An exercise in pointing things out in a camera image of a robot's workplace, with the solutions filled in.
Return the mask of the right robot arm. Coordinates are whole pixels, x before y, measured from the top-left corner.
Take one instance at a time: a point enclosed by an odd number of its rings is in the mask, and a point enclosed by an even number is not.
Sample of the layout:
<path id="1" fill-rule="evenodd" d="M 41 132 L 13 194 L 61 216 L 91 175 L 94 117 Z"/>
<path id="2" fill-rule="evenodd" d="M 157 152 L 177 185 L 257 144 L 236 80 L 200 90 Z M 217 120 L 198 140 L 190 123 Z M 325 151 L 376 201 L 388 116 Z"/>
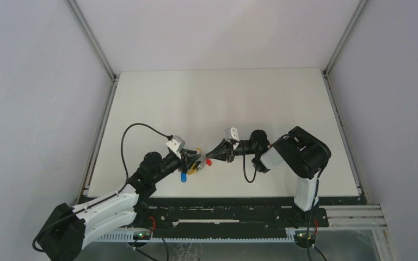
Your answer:
<path id="1" fill-rule="evenodd" d="M 237 134 L 236 128 L 228 128 L 224 140 L 206 158 L 230 163 L 235 157 L 252 155 L 255 173 L 267 173 L 286 163 L 297 176 L 290 223 L 294 228 L 310 227 L 318 208 L 319 179 L 331 158 L 330 148 L 299 126 L 274 142 L 260 129 L 247 140 L 240 140 Z"/>

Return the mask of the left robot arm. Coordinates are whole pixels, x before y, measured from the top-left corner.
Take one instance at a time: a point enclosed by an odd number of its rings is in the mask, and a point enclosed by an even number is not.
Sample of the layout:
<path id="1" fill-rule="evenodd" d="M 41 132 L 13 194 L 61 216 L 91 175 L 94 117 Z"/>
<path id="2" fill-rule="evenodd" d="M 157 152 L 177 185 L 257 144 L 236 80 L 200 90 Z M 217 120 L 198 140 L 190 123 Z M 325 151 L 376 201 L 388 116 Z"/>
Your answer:
<path id="1" fill-rule="evenodd" d="M 143 202 L 156 191 L 156 184 L 177 170 L 197 172 L 205 164 L 206 158 L 197 151 L 170 152 L 166 157 L 149 152 L 121 187 L 72 207 L 56 206 L 32 247 L 50 260 L 74 260 L 90 243 L 119 227 L 145 225 L 149 213 Z"/>

